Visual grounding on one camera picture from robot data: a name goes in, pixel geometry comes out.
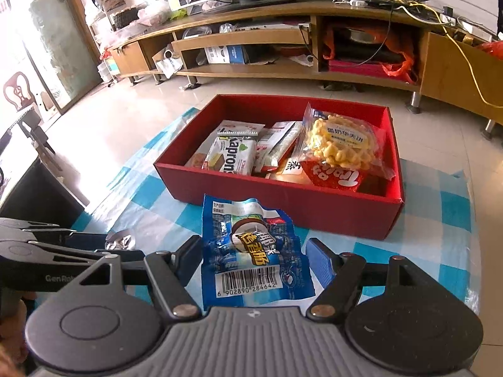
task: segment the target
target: orange plastic bag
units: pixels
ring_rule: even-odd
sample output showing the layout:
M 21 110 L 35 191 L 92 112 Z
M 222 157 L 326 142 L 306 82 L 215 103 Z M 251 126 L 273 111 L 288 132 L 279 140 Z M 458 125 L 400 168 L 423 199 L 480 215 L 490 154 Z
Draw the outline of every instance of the orange plastic bag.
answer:
M 362 23 L 360 20 L 337 21 L 329 25 L 324 37 L 324 44 L 329 49 L 329 54 L 323 55 L 326 60 L 335 58 L 335 42 L 333 28 L 346 28 L 352 30 L 359 30 L 371 34 L 375 37 L 377 44 L 382 44 L 386 40 L 386 47 L 392 52 L 401 54 L 405 60 L 399 64 L 381 64 L 384 72 L 388 76 L 397 77 L 404 75 L 409 83 L 415 83 L 410 74 L 413 72 L 414 66 L 414 44 L 409 32 L 395 32 L 393 27 L 389 30 L 388 25 L 380 21 L 366 21 Z

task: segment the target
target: screw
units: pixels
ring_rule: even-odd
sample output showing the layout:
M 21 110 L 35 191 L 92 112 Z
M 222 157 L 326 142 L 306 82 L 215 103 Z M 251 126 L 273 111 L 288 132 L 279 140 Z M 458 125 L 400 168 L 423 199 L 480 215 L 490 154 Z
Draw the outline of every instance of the screw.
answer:
M 328 318 L 335 314 L 335 308 L 330 304 L 317 304 L 311 308 L 311 314 L 319 318 Z
M 173 314 L 179 318 L 189 318 L 196 315 L 198 311 L 198 307 L 193 304 L 179 304 L 174 307 Z

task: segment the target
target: glass door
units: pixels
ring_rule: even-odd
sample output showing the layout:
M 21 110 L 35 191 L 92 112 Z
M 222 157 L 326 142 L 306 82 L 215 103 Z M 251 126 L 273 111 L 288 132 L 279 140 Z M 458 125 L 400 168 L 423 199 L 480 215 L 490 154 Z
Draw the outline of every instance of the glass door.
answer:
M 101 83 L 69 0 L 8 0 L 16 31 L 62 113 Z

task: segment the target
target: shelf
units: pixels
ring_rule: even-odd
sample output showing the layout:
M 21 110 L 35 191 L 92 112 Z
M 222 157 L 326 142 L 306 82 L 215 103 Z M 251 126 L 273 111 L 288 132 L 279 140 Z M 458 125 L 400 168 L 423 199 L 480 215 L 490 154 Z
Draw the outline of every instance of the shelf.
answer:
M 274 64 L 246 65 L 246 64 L 210 64 L 188 70 L 178 71 L 177 75 L 199 76 L 211 78 L 278 78 L 278 79 L 313 79 L 320 81 L 340 81 L 363 83 L 367 85 L 384 86 L 419 92 L 419 85 L 397 81 L 389 78 L 355 75 L 344 72 L 318 72 L 313 67 L 297 64 L 289 59 L 280 59 Z
M 246 30 L 198 36 L 188 40 L 173 41 L 175 51 L 195 50 L 208 46 L 246 44 L 302 44 L 309 43 L 309 32 L 293 30 Z

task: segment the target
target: tv stand shelf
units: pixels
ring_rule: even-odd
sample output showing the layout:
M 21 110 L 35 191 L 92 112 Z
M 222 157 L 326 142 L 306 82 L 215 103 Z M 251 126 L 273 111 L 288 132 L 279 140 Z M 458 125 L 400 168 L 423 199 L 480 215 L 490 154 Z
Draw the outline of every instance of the tv stand shelf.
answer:
M 279 59 L 273 64 L 210 64 L 178 72 L 178 75 L 211 78 L 278 78 L 278 79 L 313 79 L 320 81 L 340 81 L 379 85 L 417 92 L 417 85 L 394 79 L 374 78 L 342 72 L 316 71 L 313 67 L 297 64 L 289 59 Z
M 272 17 L 307 17 L 310 19 L 310 32 L 307 30 L 249 30 L 234 31 L 227 34 L 212 34 L 182 40 L 184 30 L 201 25 L 219 25 L 226 22 L 235 24 L 249 19 Z M 283 78 L 313 79 L 320 81 L 341 81 L 368 85 L 384 86 L 406 90 L 413 93 L 409 107 L 418 112 L 421 95 L 451 103 L 470 110 L 484 117 L 503 124 L 503 109 L 486 105 L 480 98 L 472 80 L 470 70 L 459 50 L 447 37 L 440 35 L 442 28 L 417 22 L 401 12 L 394 12 L 391 21 L 394 24 L 408 26 L 412 30 L 415 43 L 418 75 L 416 84 L 391 78 L 377 78 L 344 72 L 330 72 L 326 64 L 314 60 L 312 67 L 297 64 L 286 58 L 267 65 L 212 64 L 198 66 L 196 57 L 199 50 L 207 46 L 248 45 L 248 44 L 299 44 L 305 41 L 318 58 L 323 57 L 324 25 L 336 17 L 373 19 L 388 22 L 390 13 L 386 10 L 350 7 L 348 4 L 334 4 L 331 1 L 306 1 L 256 7 L 217 14 L 201 13 L 181 20 L 169 22 L 149 34 L 128 40 L 122 46 L 112 47 L 122 76 L 154 75 L 158 78 L 152 61 L 153 53 L 160 46 L 169 43 L 180 51 L 184 67 L 179 75 L 189 77 L 191 83 L 197 77 L 222 78 Z M 503 106 L 500 95 L 500 81 L 503 76 L 503 61 L 492 57 L 479 49 L 459 43 L 470 60 L 477 80 L 486 99 Z

